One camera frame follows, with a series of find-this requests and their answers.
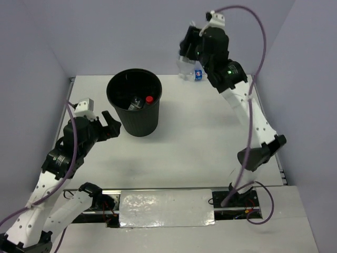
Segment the red cap red label bottle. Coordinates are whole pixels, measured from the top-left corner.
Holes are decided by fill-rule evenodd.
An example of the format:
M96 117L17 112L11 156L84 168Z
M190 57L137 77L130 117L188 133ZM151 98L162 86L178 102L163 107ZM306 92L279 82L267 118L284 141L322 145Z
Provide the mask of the red cap red label bottle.
M149 106L149 105L153 104L153 102L154 102L154 98L152 96L147 96L145 98L145 104L144 105Z

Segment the clear bottle dark blue label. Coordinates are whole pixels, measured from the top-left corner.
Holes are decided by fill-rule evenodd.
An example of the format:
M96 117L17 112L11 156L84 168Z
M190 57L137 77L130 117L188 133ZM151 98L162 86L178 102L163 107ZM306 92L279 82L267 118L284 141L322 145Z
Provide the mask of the clear bottle dark blue label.
M134 110L141 110L144 107L145 101L138 97L134 96L131 99L130 106L128 107L128 110L134 111Z

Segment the clear bottle white green label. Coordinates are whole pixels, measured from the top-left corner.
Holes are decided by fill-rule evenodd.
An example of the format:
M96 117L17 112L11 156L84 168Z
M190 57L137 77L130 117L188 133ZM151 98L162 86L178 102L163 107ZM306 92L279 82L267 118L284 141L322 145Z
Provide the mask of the clear bottle white green label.
M190 25L196 27L194 21L191 21ZM177 67L179 69L179 76L184 79L184 77L187 74L191 73L193 71L194 67L195 67L195 62L196 61L190 61L190 60L188 62L181 62L177 58L176 64L177 64Z

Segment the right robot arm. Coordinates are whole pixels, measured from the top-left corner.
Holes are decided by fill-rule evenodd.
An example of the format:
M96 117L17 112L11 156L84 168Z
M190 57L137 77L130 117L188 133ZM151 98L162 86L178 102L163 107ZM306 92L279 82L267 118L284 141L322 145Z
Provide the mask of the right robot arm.
M252 97L253 83L241 65L229 59L229 38L222 28L205 30L189 26L179 44L177 65L182 79L207 77L210 84L227 101L239 122L248 128L246 148L237 153L241 165L237 180L230 183L229 194L221 202L241 206L255 183L258 168L286 144L286 137L270 126Z

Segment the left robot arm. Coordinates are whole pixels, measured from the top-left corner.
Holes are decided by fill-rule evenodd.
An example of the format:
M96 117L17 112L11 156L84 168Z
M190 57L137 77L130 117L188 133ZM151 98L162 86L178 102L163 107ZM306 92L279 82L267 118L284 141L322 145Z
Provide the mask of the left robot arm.
M115 200L97 185L86 182L70 200L53 211L58 197L93 145L119 136L121 123L108 111L102 115L106 126L98 117L77 116L69 120L63 137L46 156L28 203L14 214L16 221L1 234L1 252L50 252L55 239L85 210L113 210Z

